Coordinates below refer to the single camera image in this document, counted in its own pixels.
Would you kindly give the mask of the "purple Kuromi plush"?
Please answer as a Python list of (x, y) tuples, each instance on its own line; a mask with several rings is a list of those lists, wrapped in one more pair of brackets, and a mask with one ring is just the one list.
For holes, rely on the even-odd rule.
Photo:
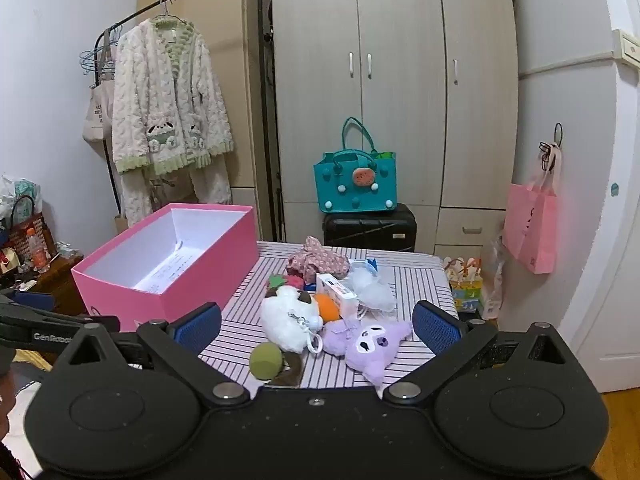
[(371, 385), (381, 387), (386, 367), (395, 359), (401, 341), (411, 333), (407, 321), (380, 324), (363, 318), (329, 322), (322, 330), (323, 351), (343, 358)]

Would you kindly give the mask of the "green plush ball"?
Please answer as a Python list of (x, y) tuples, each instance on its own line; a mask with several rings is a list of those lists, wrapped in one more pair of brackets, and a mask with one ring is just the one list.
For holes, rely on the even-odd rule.
[(250, 374), (259, 380), (269, 382), (276, 378), (283, 368), (283, 356), (281, 349), (272, 342), (258, 344), (248, 360)]

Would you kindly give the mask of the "white mesh bath sponge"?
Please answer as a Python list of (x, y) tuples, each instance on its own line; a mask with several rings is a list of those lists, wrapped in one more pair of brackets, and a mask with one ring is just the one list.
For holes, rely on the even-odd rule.
[(356, 295), (361, 307), (382, 313), (390, 313), (396, 308), (396, 297), (390, 285), (368, 264), (353, 263), (343, 284)]

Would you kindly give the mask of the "blue wet wipes pack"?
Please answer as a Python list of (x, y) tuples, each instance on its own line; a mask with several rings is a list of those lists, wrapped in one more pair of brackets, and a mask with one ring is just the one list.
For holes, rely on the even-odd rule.
[(372, 274), (378, 273), (378, 263), (375, 259), (350, 259), (350, 268), (355, 269), (367, 269)]

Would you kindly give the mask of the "white fluffy cat plush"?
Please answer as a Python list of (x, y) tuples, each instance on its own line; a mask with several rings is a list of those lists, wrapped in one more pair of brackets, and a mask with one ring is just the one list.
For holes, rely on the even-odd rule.
[(321, 353), (323, 324), (318, 302), (306, 290), (291, 285), (271, 287), (262, 300), (260, 325), (267, 338), (283, 351)]

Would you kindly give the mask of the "white tissue pack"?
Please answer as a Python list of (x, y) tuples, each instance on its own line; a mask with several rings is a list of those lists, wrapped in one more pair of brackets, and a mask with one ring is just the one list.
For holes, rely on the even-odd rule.
[(329, 273), (318, 273), (316, 279), (316, 292), (329, 296), (336, 304), (342, 318), (352, 320), (358, 316), (359, 300), (352, 290)]

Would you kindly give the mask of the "red strawberry plush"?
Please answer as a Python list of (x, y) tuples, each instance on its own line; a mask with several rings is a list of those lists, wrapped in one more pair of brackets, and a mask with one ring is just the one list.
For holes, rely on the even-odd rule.
[(305, 282), (300, 276), (294, 274), (272, 274), (268, 278), (268, 288), (276, 289), (283, 285), (303, 289), (305, 287)]

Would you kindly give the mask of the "orange plush ball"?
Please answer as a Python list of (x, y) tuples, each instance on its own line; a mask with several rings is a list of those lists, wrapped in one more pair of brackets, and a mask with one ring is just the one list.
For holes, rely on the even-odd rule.
[(319, 314), (324, 324), (338, 321), (341, 318), (340, 308), (337, 307), (337, 304), (330, 296), (317, 292), (314, 295), (314, 299), (317, 301)]

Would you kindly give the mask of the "pink floral fabric bow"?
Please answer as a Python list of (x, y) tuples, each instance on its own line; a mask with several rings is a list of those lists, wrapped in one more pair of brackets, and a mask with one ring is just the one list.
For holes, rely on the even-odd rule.
[(341, 280), (350, 270), (349, 260), (324, 247), (318, 238), (307, 236), (303, 247), (288, 258), (286, 273), (298, 276), (305, 284), (314, 284), (318, 274), (331, 274)]

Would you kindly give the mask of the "colourful gift bag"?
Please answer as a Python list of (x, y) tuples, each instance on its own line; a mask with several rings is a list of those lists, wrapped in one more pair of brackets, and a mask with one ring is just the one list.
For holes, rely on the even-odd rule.
[(446, 257), (442, 263), (457, 310), (475, 312), (480, 306), (483, 287), (482, 260)]

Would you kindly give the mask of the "orange drink bottle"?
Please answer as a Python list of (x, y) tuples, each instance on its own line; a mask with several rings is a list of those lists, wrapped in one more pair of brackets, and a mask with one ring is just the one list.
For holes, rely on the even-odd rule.
[(47, 252), (34, 228), (27, 229), (26, 240), (34, 269), (38, 273), (46, 273), (49, 270)]

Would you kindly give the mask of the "black suitcase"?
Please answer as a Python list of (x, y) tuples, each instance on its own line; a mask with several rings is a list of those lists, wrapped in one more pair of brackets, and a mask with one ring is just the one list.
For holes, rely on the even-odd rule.
[(323, 243), (332, 247), (414, 252), (416, 217), (404, 204), (391, 211), (326, 214)]

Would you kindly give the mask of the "teal felt handbag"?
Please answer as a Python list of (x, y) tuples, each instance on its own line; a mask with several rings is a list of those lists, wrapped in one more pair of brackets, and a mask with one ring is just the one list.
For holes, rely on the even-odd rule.
[[(355, 127), (370, 151), (346, 148), (349, 129)], [(392, 211), (398, 206), (396, 153), (378, 151), (365, 125), (349, 117), (342, 128), (343, 148), (324, 153), (314, 165), (318, 206), (322, 214)]]

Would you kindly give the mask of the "cream fleece pajama jacket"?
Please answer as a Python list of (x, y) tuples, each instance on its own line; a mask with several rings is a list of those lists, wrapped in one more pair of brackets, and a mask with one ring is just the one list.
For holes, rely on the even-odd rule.
[(121, 174), (202, 169), (233, 136), (203, 35), (178, 18), (148, 18), (117, 44), (112, 152)]

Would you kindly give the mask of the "beige wardrobe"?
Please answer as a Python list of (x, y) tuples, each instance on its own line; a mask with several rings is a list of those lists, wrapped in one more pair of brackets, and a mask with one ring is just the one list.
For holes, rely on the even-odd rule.
[(500, 231), (518, 128), (512, 0), (272, 0), (284, 232), (322, 232), (312, 167), (397, 155), (416, 250), (476, 257)]

